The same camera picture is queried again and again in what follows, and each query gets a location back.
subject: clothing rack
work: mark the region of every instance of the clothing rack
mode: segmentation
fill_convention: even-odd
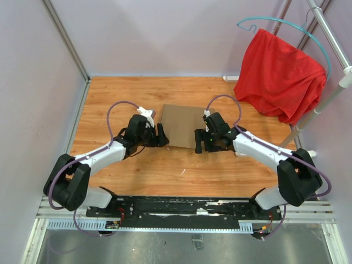
[[[292,0],[287,0],[286,4],[281,12],[280,18],[284,19],[284,16],[291,4]],[[324,99],[322,100],[306,117],[304,117],[299,125],[292,127],[292,132],[282,141],[280,147],[286,147],[292,140],[295,140],[296,137],[303,131],[303,129],[314,119],[316,118],[342,91],[352,85],[352,66],[350,60],[343,51],[341,45],[339,44],[337,38],[335,37],[329,23],[325,19],[324,11],[331,3],[332,0],[324,0],[319,7],[315,0],[307,0],[307,3],[310,7],[310,10],[313,12],[315,18],[308,28],[309,33],[313,33],[316,25],[320,25],[323,30],[327,40],[330,43],[330,46],[334,50],[335,55],[337,56],[341,66],[343,67],[344,77],[339,81],[336,88]],[[274,28],[273,34],[277,34],[281,24],[277,23]],[[306,35],[302,38],[299,48],[303,48],[309,38]],[[225,81],[237,81],[238,76],[224,76]]]

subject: wooden table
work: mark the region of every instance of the wooden table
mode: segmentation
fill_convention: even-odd
[[[95,77],[71,154],[91,151],[109,141],[106,112],[116,101],[128,100],[154,109],[158,122],[164,104],[206,107],[215,95],[233,95],[233,86],[234,83],[222,78]],[[289,126],[279,123],[277,118],[264,117],[247,103],[241,106],[240,125],[254,135],[278,145],[289,134]],[[238,117],[236,105],[226,97],[216,100],[212,107],[229,124]],[[135,108],[128,104],[116,106],[111,113],[115,135],[135,113]],[[230,151],[197,155],[194,150],[177,147],[146,148],[136,157],[101,170],[90,180],[91,186],[104,186],[125,195],[238,197],[251,196],[274,184],[276,172],[250,157],[237,157]]]

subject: cardboard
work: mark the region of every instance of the cardboard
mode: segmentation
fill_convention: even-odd
[[[203,121],[204,108],[195,106],[176,106],[165,104],[160,123],[163,124],[169,146],[195,149],[194,130],[205,128]]]

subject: clothes hanger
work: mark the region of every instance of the clothes hanger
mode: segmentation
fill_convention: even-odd
[[[251,25],[248,29],[241,26],[241,23],[243,23],[244,21],[247,21],[247,20],[254,20],[254,19],[264,19],[264,20],[273,20],[273,21],[277,21],[277,22],[281,22],[283,24],[287,24],[289,26],[292,26],[300,31],[302,31],[304,34],[307,34],[311,39],[314,40],[315,43],[317,43],[318,47],[321,49],[321,51],[323,52],[324,54],[324,57],[326,59],[326,62],[328,64],[328,74],[327,74],[327,77],[326,79],[328,80],[330,78],[330,73],[331,73],[331,62],[330,62],[330,59],[329,59],[329,56],[326,52],[326,50],[324,49],[324,47],[321,45],[320,41],[315,38],[312,34],[310,34],[308,31],[306,31],[305,29],[303,29],[302,27],[296,25],[296,24],[293,24],[291,23],[290,21],[287,21],[287,20],[284,20],[284,19],[280,19],[280,18],[273,18],[271,16],[250,16],[248,18],[245,18],[245,19],[242,19],[241,21],[239,21],[237,23],[237,26],[240,27],[241,29],[244,29],[246,31],[251,31],[252,28],[254,28],[254,31],[253,33],[256,34],[257,33],[257,25],[253,24]]]

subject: gray floor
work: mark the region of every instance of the gray floor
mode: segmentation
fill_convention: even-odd
[[[287,224],[266,242],[245,234],[204,234],[201,245],[192,242],[190,233],[118,232],[91,238],[71,230],[48,230],[45,241],[39,264],[332,263],[319,225]]]

